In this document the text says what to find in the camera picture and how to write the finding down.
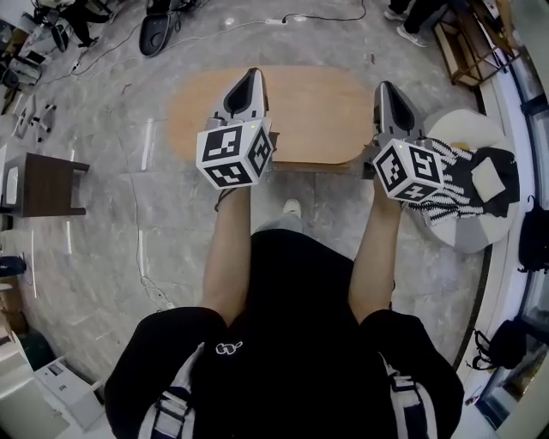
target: white sneaker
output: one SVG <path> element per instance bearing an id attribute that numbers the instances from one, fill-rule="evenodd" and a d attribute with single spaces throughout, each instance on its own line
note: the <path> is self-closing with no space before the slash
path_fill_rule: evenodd
<path id="1" fill-rule="evenodd" d="M 399 27 L 397 27 L 396 33 L 398 33 L 401 37 L 407 39 L 408 41 L 412 41 L 418 47 L 428 46 L 427 42 L 418 33 L 406 32 L 404 25 L 400 25 Z"/>
<path id="2" fill-rule="evenodd" d="M 286 201 L 282 212 L 293 213 L 301 220 L 301 204 L 299 204 L 299 201 L 295 200 L 294 198 L 290 198 L 288 201 Z"/>
<path id="3" fill-rule="evenodd" d="M 408 14 L 406 12 L 402 12 L 402 14 L 397 14 L 392 9 L 386 9 L 383 12 L 383 16 L 389 21 L 406 21 L 408 18 Z"/>

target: hand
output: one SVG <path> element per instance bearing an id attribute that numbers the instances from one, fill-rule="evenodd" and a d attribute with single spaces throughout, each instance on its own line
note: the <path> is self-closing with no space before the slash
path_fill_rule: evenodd
<path id="1" fill-rule="evenodd" d="M 379 176 L 374 177 L 374 190 L 376 194 L 374 195 L 374 206 L 380 207 L 384 212 L 387 213 L 398 213 L 401 212 L 401 204 L 397 200 L 391 200 L 387 197 L 387 193 L 383 188 Z"/>

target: black backpack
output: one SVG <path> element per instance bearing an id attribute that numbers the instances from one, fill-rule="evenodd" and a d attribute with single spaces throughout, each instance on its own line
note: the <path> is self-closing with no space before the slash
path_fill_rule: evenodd
<path id="1" fill-rule="evenodd" d="M 549 211 L 534 199 L 534 207 L 526 212 L 522 222 L 521 240 L 518 245 L 519 271 L 549 270 Z"/>
<path id="2" fill-rule="evenodd" d="M 475 330 L 474 335 L 479 355 L 473 360 L 473 369 L 489 370 L 504 367 L 511 370 L 526 355 L 526 331 L 518 320 L 503 322 L 492 341 L 480 331 Z"/>

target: person's leg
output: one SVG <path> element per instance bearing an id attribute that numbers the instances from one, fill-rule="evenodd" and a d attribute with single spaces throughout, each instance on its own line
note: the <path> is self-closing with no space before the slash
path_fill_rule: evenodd
<path id="1" fill-rule="evenodd" d="M 256 232 L 273 229 L 286 229 L 292 232 L 303 233 L 301 206 L 299 205 L 299 201 L 288 200 L 284 206 L 282 215 L 262 224 Z"/>
<path id="2" fill-rule="evenodd" d="M 410 1 L 411 0 L 391 0 L 389 10 L 393 11 L 397 15 L 401 15 L 406 9 L 408 9 Z"/>
<path id="3" fill-rule="evenodd" d="M 410 10 L 409 17 L 404 22 L 403 27 L 406 32 L 418 33 L 423 22 L 446 3 L 446 0 L 417 0 Z"/>
<path id="4" fill-rule="evenodd" d="M 81 17 L 81 10 L 75 4 L 70 5 L 67 9 L 61 12 L 60 16 L 69 22 L 76 36 L 83 45 L 91 45 L 92 39 L 89 38 L 89 30 L 87 29 L 86 21 Z"/>
<path id="5" fill-rule="evenodd" d="M 88 23 L 107 23 L 111 18 L 110 15 L 98 15 L 88 8 L 81 8 L 81 18 Z"/>

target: gray tile floor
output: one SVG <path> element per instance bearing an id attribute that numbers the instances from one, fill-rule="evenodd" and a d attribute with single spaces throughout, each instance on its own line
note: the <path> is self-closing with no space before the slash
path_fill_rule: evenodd
<path id="1" fill-rule="evenodd" d="M 410 45 L 382 18 L 383 4 L 366 3 L 362 21 L 254 24 L 184 42 L 149 59 L 139 54 L 136 29 L 126 44 L 83 75 L 48 83 L 69 73 L 78 54 L 73 45 L 45 71 L 37 99 L 57 105 L 55 128 L 39 147 L 31 142 L 26 147 L 64 159 L 74 150 L 76 160 L 91 165 L 78 191 L 87 215 L 19 219 L 1 238 L 7 254 L 30 255 L 34 241 L 37 297 L 34 286 L 24 284 L 27 315 L 56 353 L 66 354 L 82 373 L 105 380 L 140 319 L 166 307 L 162 293 L 145 290 L 140 282 L 136 217 L 145 273 L 174 304 L 200 301 L 216 194 L 193 164 L 177 159 L 166 143 L 166 100 L 181 79 L 230 66 L 330 65 L 350 69 L 367 87 L 395 82 L 426 115 L 444 107 L 474 107 L 469 91 L 450 85 L 434 42 L 424 50 Z M 181 32 L 170 43 L 223 30 L 229 17 L 238 25 L 289 12 L 358 15 L 360 8 L 356 0 L 212 0 L 183 18 Z M 113 25 L 93 27 L 101 41 L 77 71 L 123 41 L 143 15 L 143 2 L 126 2 Z M 270 172 L 252 192 L 252 227 L 278 214 L 289 197 L 301 201 L 308 233 L 354 257 L 371 206 L 371 182 L 353 175 Z M 481 255 L 458 255 L 426 241 L 407 214 L 397 255 L 395 308 L 421 318 L 437 348 L 452 361 L 473 306 Z M 31 280 L 27 273 L 25 281 Z"/>

